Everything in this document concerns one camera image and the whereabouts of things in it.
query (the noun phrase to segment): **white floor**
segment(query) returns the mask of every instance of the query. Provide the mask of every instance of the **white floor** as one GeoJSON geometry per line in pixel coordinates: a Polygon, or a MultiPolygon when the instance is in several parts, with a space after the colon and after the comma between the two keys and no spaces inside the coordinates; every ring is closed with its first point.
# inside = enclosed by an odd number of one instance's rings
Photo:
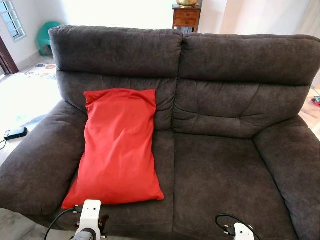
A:
{"type": "MultiPolygon", "coordinates": [[[[34,65],[37,63],[52,64],[53,59],[41,57],[34,65]]],[[[57,81],[25,75],[30,68],[0,79],[0,98],[2,101],[0,104],[0,134],[26,123],[28,123],[27,128],[32,130],[42,119],[42,116],[45,116],[61,100],[57,81]]],[[[310,90],[299,115],[320,139],[320,107],[311,102],[314,95],[317,93],[310,90]]],[[[22,140],[23,138],[19,138],[7,142],[6,147],[0,151],[0,166],[22,140]]],[[[0,208],[0,239],[42,240],[45,232],[46,228],[19,213],[0,208]]],[[[74,236],[74,232],[52,230],[47,239],[69,240],[72,236],[74,236]]],[[[125,238],[108,237],[108,239],[123,240],[125,238]]]]}

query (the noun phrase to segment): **pillowcase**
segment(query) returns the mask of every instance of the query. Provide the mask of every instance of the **pillowcase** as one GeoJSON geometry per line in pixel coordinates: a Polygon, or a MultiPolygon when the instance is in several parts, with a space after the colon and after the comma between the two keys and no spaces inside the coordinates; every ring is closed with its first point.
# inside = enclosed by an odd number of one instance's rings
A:
{"type": "Polygon", "coordinates": [[[85,151],[62,208],[87,199],[105,205],[163,200],[152,153],[156,91],[118,88],[84,96],[85,151]]]}

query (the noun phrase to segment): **sofa armrest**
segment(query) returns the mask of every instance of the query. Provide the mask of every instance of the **sofa armrest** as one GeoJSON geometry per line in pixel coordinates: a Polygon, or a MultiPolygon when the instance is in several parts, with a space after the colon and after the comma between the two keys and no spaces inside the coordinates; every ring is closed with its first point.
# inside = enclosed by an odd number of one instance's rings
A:
{"type": "Polygon", "coordinates": [[[0,167],[0,208],[50,215],[61,206],[85,150],[87,120],[57,104],[0,167]]]}
{"type": "Polygon", "coordinates": [[[320,142],[295,117],[258,133],[253,142],[268,167],[303,240],[320,239],[320,142]]]}

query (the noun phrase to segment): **sofa backrest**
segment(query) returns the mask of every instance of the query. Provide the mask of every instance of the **sofa backrest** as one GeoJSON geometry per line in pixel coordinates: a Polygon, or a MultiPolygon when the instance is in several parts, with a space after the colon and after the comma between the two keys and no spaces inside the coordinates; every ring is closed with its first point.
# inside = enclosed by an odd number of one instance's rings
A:
{"type": "Polygon", "coordinates": [[[49,35],[64,100],[86,113],[85,91],[156,89],[154,128],[171,129],[180,31],[63,25],[49,35]]]}
{"type": "Polygon", "coordinates": [[[185,34],[172,129],[249,139],[299,113],[319,67],[311,36],[185,34]]]}
{"type": "Polygon", "coordinates": [[[67,102],[86,112],[85,91],[156,89],[156,131],[250,139],[299,113],[320,67],[320,40],[305,35],[68,25],[49,34],[67,102]]]}

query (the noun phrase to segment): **brass pot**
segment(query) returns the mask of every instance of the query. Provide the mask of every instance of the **brass pot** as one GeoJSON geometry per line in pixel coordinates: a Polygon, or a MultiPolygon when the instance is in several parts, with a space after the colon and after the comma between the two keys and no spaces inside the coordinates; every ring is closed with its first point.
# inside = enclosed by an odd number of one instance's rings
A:
{"type": "Polygon", "coordinates": [[[183,8],[192,8],[198,3],[198,0],[176,0],[176,3],[183,8]]]}

